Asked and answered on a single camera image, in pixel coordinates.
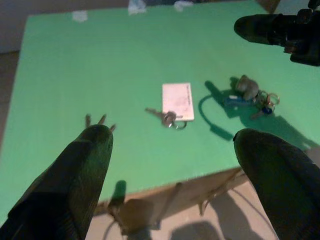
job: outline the silver key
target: silver key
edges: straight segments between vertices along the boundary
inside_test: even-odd
[[[167,113],[163,113],[153,108],[146,108],[145,110],[151,114],[156,115],[158,118],[160,118],[162,124],[167,128],[170,128],[174,124],[177,118],[177,115],[173,111],[168,111]]]

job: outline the concrete floor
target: concrete floor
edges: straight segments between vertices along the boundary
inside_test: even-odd
[[[0,146],[18,58],[18,52],[0,54]],[[112,218],[107,215],[94,217],[86,240],[278,239],[249,182],[211,201],[204,216],[200,216],[198,206],[194,206],[163,220],[161,229],[157,231],[144,229],[137,234],[122,237],[117,224],[111,226],[112,222]]]

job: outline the white card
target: white card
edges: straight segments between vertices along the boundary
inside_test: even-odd
[[[195,119],[190,83],[162,85],[162,112],[175,112],[176,121]]]

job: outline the bunch of keys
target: bunch of keys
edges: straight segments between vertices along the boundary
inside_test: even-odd
[[[266,93],[265,91],[259,91],[255,105],[260,109],[259,112],[251,115],[251,119],[256,119],[263,115],[271,115],[276,108],[276,105],[280,103],[280,98],[274,93]]]
[[[187,126],[187,122],[184,121],[183,125],[176,124],[177,114],[173,111],[160,112],[152,108],[146,108],[147,112],[161,118],[161,123],[167,128],[174,127],[177,130],[182,130]]]

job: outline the green table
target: green table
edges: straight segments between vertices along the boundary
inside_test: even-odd
[[[100,199],[117,181],[127,192],[238,167],[231,136],[245,127],[272,132],[300,148],[320,142],[320,68],[292,63],[276,46],[249,43],[234,22],[262,14],[254,1],[198,4],[177,12],[157,6],[31,16],[26,25],[0,159],[0,221],[31,184],[84,129],[85,115],[117,124]],[[219,90],[242,74],[281,98],[275,116],[250,121],[252,108],[224,110]],[[190,82],[195,120],[164,128],[144,111],[162,108],[162,84]],[[199,111],[199,103],[207,121]]]

